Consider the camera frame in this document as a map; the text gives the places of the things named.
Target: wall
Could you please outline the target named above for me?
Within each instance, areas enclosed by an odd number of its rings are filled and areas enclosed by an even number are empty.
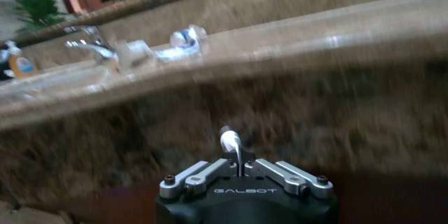
[[[168,43],[171,33],[190,24],[203,26],[212,34],[370,1],[374,0],[179,0],[119,19],[100,29],[110,40],[144,39],[155,46]],[[42,68],[82,61],[92,56],[64,47],[68,39],[79,38],[86,36],[58,38],[27,47],[24,53]]]
[[[18,20],[18,16],[15,14],[15,7],[18,6],[12,0],[0,0],[0,40],[10,39],[16,30],[19,30],[24,22]]]

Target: granite countertop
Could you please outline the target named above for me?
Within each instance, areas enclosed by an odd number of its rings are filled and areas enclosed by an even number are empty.
[[[440,58],[448,51],[447,17],[448,0],[382,0],[212,34],[200,60],[150,60],[88,87],[4,103],[0,130],[186,83]]]

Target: faucet handle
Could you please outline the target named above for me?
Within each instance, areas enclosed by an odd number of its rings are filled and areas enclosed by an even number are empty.
[[[100,45],[100,46],[107,46],[107,43],[104,42],[104,39],[100,35],[100,31],[98,29],[96,26],[67,26],[64,28],[64,32],[71,34],[75,33],[78,31],[84,31],[87,33],[87,35],[91,36],[94,42]]]
[[[96,26],[67,26],[64,28],[64,32],[71,34],[71,33],[75,33],[78,31],[84,31],[87,34],[96,34],[99,33],[98,31],[98,27]]]

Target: granite backsplash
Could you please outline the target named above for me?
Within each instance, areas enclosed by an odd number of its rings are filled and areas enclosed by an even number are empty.
[[[375,0],[179,0],[102,25],[100,30],[108,40],[144,39],[155,46],[168,43],[171,33],[190,24],[214,34],[370,1]],[[87,52],[64,46],[80,38],[86,35],[67,35],[26,47],[24,54],[42,69],[91,59]]]
[[[0,132],[2,197],[48,203],[246,147],[314,171],[448,175],[446,62],[224,80]]]

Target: label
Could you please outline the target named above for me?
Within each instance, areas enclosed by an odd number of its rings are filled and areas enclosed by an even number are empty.
[[[278,189],[215,189],[216,194],[268,194],[278,191]]]
[[[34,64],[27,58],[19,57],[16,63],[20,72],[31,73],[35,71]]]

